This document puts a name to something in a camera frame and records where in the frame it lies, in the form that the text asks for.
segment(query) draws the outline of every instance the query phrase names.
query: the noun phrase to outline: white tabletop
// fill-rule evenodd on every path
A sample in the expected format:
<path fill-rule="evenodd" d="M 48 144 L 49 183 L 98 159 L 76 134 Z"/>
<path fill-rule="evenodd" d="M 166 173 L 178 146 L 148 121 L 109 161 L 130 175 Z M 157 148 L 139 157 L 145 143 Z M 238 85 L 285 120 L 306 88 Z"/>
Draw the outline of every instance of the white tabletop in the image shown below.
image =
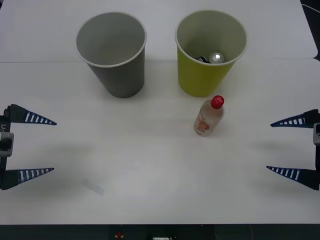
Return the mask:
<path fill-rule="evenodd" d="M 256 57 L 313 58 L 318 51 L 300 0 L 5 0 L 0 11 L 0 62 L 80 61 L 74 40 L 88 18 L 127 12 L 147 31 L 146 57 L 177 59 L 174 32 L 196 10 L 215 9 L 247 29 Z"/>
<path fill-rule="evenodd" d="M 174 60 L 147 61 L 128 99 L 83 62 L 0 63 L 0 109 L 58 123 L 12 124 L 7 169 L 55 170 L 0 191 L 0 224 L 319 224 L 319 192 L 266 169 L 315 168 L 312 129 L 270 124 L 319 108 L 319 66 L 245 54 L 216 92 L 222 121 L 199 137 L 207 98 L 179 88 Z"/>

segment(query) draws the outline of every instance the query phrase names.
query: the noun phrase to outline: bottle cap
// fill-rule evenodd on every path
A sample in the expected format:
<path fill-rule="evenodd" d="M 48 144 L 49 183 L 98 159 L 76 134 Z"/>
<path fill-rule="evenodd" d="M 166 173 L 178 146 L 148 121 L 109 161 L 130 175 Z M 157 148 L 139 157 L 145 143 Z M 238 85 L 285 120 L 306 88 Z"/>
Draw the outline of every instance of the bottle cap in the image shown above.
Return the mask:
<path fill-rule="evenodd" d="M 212 98 L 210 105 L 213 109 L 220 109 L 222 108 L 224 103 L 225 103 L 224 98 L 222 96 L 217 95 Z"/>

